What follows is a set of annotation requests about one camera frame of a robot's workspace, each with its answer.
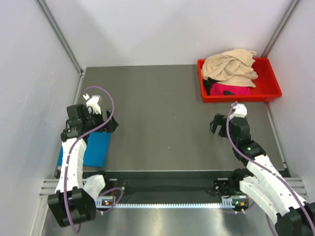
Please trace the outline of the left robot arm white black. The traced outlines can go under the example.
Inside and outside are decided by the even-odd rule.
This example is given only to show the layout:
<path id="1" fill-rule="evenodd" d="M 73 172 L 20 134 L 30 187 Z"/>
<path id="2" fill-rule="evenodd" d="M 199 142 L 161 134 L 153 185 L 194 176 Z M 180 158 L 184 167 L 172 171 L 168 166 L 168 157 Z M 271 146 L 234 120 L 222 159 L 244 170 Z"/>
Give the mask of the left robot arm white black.
<path id="1" fill-rule="evenodd" d="M 118 123 L 112 110 L 103 118 L 97 104 L 68 106 L 66 127 L 61 133 L 62 166 L 55 192 L 48 197 L 48 206 L 57 224 L 75 227 L 96 217 L 96 200 L 111 191 L 112 184 L 104 175 L 93 175 L 83 180 L 84 157 L 88 148 L 94 148 L 92 138 L 110 134 Z"/>

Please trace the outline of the beige t shirt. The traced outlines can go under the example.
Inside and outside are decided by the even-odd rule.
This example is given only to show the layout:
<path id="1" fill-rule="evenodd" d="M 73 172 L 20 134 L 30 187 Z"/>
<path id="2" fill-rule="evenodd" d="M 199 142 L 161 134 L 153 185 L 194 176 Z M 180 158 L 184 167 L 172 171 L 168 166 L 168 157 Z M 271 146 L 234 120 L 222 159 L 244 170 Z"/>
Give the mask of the beige t shirt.
<path id="1" fill-rule="evenodd" d="M 205 59 L 201 75 L 204 80 L 212 79 L 227 86 L 255 88 L 258 78 L 252 68 L 256 51 L 234 49 Z"/>

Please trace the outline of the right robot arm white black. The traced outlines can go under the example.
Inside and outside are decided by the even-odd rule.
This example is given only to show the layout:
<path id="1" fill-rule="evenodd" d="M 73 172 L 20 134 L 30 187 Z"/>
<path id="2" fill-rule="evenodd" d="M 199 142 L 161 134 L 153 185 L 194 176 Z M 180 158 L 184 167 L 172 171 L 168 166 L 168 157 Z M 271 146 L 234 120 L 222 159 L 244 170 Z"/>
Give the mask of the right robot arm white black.
<path id="1" fill-rule="evenodd" d="M 246 118 L 216 114 L 210 132 L 229 139 L 235 157 L 244 164 L 229 177 L 230 190 L 249 196 L 274 225 L 278 236 L 313 236 L 315 205 L 308 203 L 275 169 L 265 150 L 252 139 Z"/>

